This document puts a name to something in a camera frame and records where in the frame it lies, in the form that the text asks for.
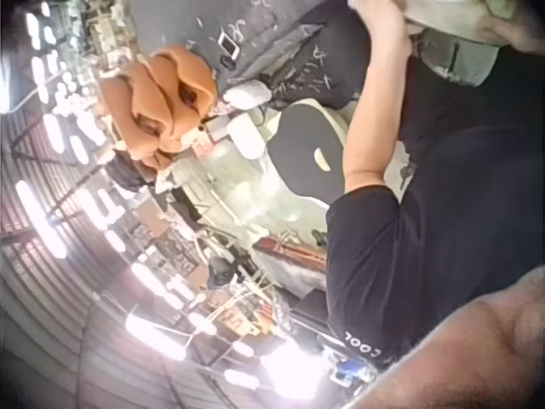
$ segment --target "sleeve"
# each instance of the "sleeve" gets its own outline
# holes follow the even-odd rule
[[[400,205],[384,186],[363,187],[328,211],[327,296],[333,332],[384,369],[412,338],[418,291],[396,273]]]

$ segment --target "hand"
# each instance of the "hand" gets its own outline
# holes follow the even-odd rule
[[[507,41],[523,53],[545,55],[545,30],[533,9],[519,9],[510,20],[488,15],[479,25],[492,41]]]
[[[409,56],[409,32],[402,13],[403,0],[348,0],[369,31],[371,47],[388,49]]]

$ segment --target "light fixture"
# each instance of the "light fixture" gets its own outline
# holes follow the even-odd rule
[[[248,358],[254,356],[254,350],[249,345],[241,343],[240,341],[235,341],[232,343],[232,348],[239,354],[247,356]]]
[[[322,357],[305,354],[292,339],[262,356],[261,363],[277,393],[290,399],[313,399],[326,373]]]
[[[66,88],[66,85],[64,83],[58,83],[57,90],[62,96],[66,96],[66,94],[68,94],[68,89]]]
[[[53,53],[50,53],[46,57],[46,60],[48,62],[48,70],[51,73],[51,75],[57,75],[59,73],[59,65],[57,64],[56,55]]]
[[[93,199],[93,196],[91,196],[91,193],[84,188],[79,188],[76,191],[76,198],[79,205],[82,206],[96,228],[101,232],[105,232],[108,229],[108,223],[106,222],[106,218],[102,215],[99,206]]]
[[[66,258],[66,246],[60,239],[59,234],[47,222],[45,212],[38,203],[34,193],[25,181],[18,181],[15,184],[15,191],[19,195],[20,202],[31,220],[45,246],[51,251],[55,258]]]
[[[63,153],[65,151],[65,142],[62,139],[60,132],[59,120],[55,115],[46,113],[43,115],[43,125],[48,134],[49,143],[53,150],[57,153]]]
[[[49,44],[57,44],[57,39],[55,38],[55,35],[53,34],[53,29],[50,26],[45,26],[43,28],[43,38],[45,39],[46,43]]]
[[[167,292],[164,295],[164,301],[166,301],[167,304],[173,309],[180,310],[184,308],[184,303],[181,301],[181,299],[172,294],[171,292]]]
[[[162,297],[167,292],[163,283],[145,265],[136,262],[132,265],[131,271],[156,296]]]
[[[62,74],[62,80],[65,82],[65,84],[72,82],[72,74],[70,72],[64,72]]]
[[[224,372],[224,376],[225,379],[233,385],[242,386],[252,390],[259,388],[259,379],[247,373],[228,369]]]
[[[125,320],[125,329],[140,339],[145,345],[173,360],[184,360],[186,349],[153,326],[153,323],[129,314]]]
[[[71,136],[70,144],[72,145],[72,150],[76,154],[77,160],[79,160],[81,164],[89,164],[89,155],[83,146],[82,140],[79,139],[79,136]]]
[[[51,10],[49,10],[49,5],[46,2],[42,2],[40,8],[42,9],[42,14],[44,17],[51,16]]]
[[[218,333],[216,326],[199,313],[190,313],[187,318],[189,319],[189,322],[197,328],[198,332],[204,332],[208,335],[215,335]]]
[[[31,59],[32,77],[36,85],[45,84],[45,67],[40,57],[32,57]]]
[[[44,105],[49,104],[49,92],[45,85],[37,87],[37,96],[40,98],[40,102]]]
[[[127,250],[125,243],[116,234],[116,232],[113,232],[112,230],[107,230],[104,235],[106,236],[106,239],[108,240],[110,245],[112,245],[113,249],[118,253],[124,253]]]
[[[31,46],[36,51],[39,51],[40,49],[42,49],[42,40],[40,40],[40,37],[32,37],[31,38]]]
[[[176,275],[168,284],[167,288],[169,290],[178,291],[182,297],[187,301],[193,301],[195,299],[195,293],[191,288],[187,286],[183,278],[180,275]]]
[[[40,37],[40,23],[32,13],[26,13],[26,29],[31,37]]]

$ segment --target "man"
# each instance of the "man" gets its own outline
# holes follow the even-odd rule
[[[410,40],[393,0],[349,3],[372,50],[344,152],[346,194],[327,215],[330,326],[385,369],[456,309],[543,263],[542,138],[493,126],[437,135],[400,204],[383,176]]]
[[[544,336],[540,267],[456,311],[350,407],[543,408]]]

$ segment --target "bright light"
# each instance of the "bright light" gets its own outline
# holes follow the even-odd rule
[[[81,164],[88,164],[89,163],[89,155],[87,154],[87,151],[85,150],[85,147],[83,146],[83,142],[81,139],[79,139],[79,136],[71,136],[70,137],[70,144],[72,145],[72,150],[76,154],[77,160]]]
[[[254,350],[249,345],[241,343],[240,341],[235,341],[232,343],[232,348],[239,354],[247,356],[248,358],[254,356]]]
[[[53,34],[53,30],[49,26],[46,26],[43,29],[43,38],[45,38],[45,41],[49,44],[57,44],[57,39]]]
[[[43,85],[45,83],[45,67],[43,66],[42,59],[39,57],[32,57],[31,67],[34,82],[37,85]]]
[[[78,128],[91,140],[96,146],[104,145],[106,142],[106,136],[98,126],[96,126],[95,117],[93,114],[87,111],[81,112],[77,116],[76,124]]]
[[[26,29],[31,37],[40,37],[40,23],[32,13],[26,13]]]
[[[57,89],[62,96],[66,96],[66,94],[68,94],[68,89],[66,88],[64,83],[58,83]]]
[[[31,39],[31,45],[36,51],[39,51],[42,49],[42,40],[40,40],[40,37],[33,37]]]
[[[68,84],[72,82],[72,75],[69,72],[65,72],[62,74],[62,80]]]
[[[242,386],[252,390],[259,388],[259,379],[257,379],[257,377],[252,377],[247,373],[228,369],[225,371],[224,375],[225,379],[233,385]]]
[[[173,360],[184,360],[186,358],[186,349],[172,338],[164,335],[150,321],[129,314],[125,321],[125,328],[145,345]]]
[[[184,297],[187,301],[193,301],[195,299],[195,293],[192,291],[191,288],[187,286],[187,284],[183,281],[182,277],[179,275],[176,275],[167,284],[167,288],[169,290],[178,291],[181,294],[181,296]]]
[[[60,239],[59,234],[48,224],[45,212],[36,200],[28,184],[25,181],[18,181],[15,184],[15,190],[25,208],[26,214],[40,235],[40,238],[42,238],[45,246],[55,258],[66,258],[65,244]]]
[[[112,230],[108,230],[104,233],[104,235],[106,236],[106,239],[112,245],[113,249],[117,251],[118,253],[124,253],[127,250],[125,243],[116,234],[116,232],[113,232]]]
[[[311,400],[326,372],[319,355],[305,354],[293,340],[261,357],[277,393],[286,398]]]
[[[149,288],[156,296],[164,296],[166,290],[163,283],[153,275],[152,271],[143,264],[136,262],[131,268],[133,274],[139,279],[142,284]]]
[[[45,85],[37,87],[37,96],[43,104],[49,104],[49,92]]]
[[[218,329],[215,327],[215,325],[204,318],[201,314],[190,313],[187,318],[199,332],[204,332],[208,335],[215,335],[218,333]]]
[[[42,2],[41,9],[42,9],[42,14],[45,17],[50,17],[51,16],[51,10],[49,10],[49,5],[46,2]]]
[[[48,70],[51,72],[51,75],[57,75],[59,73],[59,65],[57,64],[57,56],[53,53],[48,54],[46,57],[48,62]]]
[[[57,153],[63,153],[65,151],[65,142],[62,140],[62,134],[60,132],[59,120],[55,115],[46,113],[43,115],[43,125],[48,133],[49,143],[53,150]]]
[[[181,301],[181,299],[172,294],[171,292],[167,292],[164,295],[164,301],[166,301],[173,309],[180,310],[184,308],[184,303]]]
[[[102,212],[100,212],[99,206],[96,204],[93,196],[91,196],[91,193],[80,188],[76,191],[76,198],[79,205],[85,210],[85,213],[87,213],[87,216],[91,219],[96,228],[101,232],[105,232],[108,229],[108,223],[106,222],[106,218],[102,215]]]

